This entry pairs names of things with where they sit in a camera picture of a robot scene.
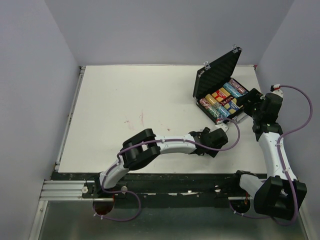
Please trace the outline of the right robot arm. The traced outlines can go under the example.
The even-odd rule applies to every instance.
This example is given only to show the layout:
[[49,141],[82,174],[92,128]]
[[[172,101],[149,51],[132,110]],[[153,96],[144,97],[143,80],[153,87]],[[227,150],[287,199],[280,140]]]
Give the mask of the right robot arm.
[[284,97],[282,88],[280,84],[273,85],[266,94],[253,88],[237,98],[237,103],[252,118],[252,131],[264,156],[267,179],[242,173],[230,183],[230,191],[236,196],[247,192],[253,197],[253,207],[258,214],[294,222],[307,187],[299,182],[290,167],[284,146],[286,133],[277,123]]

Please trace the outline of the light blue chip stack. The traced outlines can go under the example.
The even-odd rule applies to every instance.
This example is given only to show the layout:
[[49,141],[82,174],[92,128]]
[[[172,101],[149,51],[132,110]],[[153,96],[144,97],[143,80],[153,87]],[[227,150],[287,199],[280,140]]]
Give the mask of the light blue chip stack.
[[224,85],[223,85],[223,88],[228,91],[230,94],[233,94],[236,92],[235,88],[230,85],[228,82],[226,82]]
[[227,118],[230,115],[230,112],[220,104],[215,105],[215,108],[224,118]]
[[234,97],[234,98],[239,98],[242,97],[243,95],[241,93],[239,93],[237,90],[231,89],[230,90],[230,94]]

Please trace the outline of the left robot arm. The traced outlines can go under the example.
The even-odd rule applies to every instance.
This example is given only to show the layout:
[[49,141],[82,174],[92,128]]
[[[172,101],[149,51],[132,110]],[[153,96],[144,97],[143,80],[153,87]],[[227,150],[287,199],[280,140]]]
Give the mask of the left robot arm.
[[107,197],[128,172],[146,167],[160,155],[179,153],[214,158],[227,143],[227,134],[221,128],[211,131],[206,127],[203,131],[169,137],[156,135],[147,128],[123,142],[116,161],[94,179],[93,191],[101,198]]

